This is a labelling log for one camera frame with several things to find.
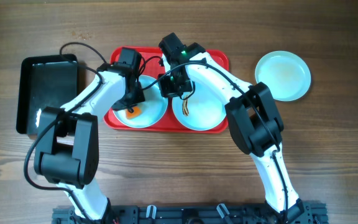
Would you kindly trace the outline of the orange sponge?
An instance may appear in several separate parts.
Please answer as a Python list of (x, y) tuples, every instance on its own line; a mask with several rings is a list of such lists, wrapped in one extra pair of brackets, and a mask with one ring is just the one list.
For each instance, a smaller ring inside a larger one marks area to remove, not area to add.
[(142, 114), (142, 110), (139, 106), (134, 106), (129, 109), (126, 109), (126, 118), (134, 119)]

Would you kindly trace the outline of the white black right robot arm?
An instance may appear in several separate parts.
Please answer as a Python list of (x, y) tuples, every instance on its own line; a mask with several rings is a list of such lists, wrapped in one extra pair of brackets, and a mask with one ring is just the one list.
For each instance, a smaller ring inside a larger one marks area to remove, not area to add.
[(272, 94), (263, 83), (251, 85), (217, 64), (197, 43), (159, 43), (169, 68), (162, 84), (194, 81), (224, 105), (232, 140), (253, 159), (265, 189), (265, 201), (283, 223), (300, 212), (300, 198), (293, 189), (282, 156), (283, 121)]

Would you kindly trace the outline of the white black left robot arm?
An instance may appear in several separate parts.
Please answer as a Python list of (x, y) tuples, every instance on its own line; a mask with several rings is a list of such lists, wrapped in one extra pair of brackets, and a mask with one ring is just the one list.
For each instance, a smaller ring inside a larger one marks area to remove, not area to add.
[(103, 63), (94, 80), (74, 99), (59, 108), (46, 107), (40, 115), (37, 139), (27, 155), (34, 170), (63, 191), (73, 204), (68, 217), (73, 223), (115, 223), (117, 218), (96, 181), (99, 164), (98, 124), (118, 105), (120, 110), (136, 103), (140, 90), (138, 62)]

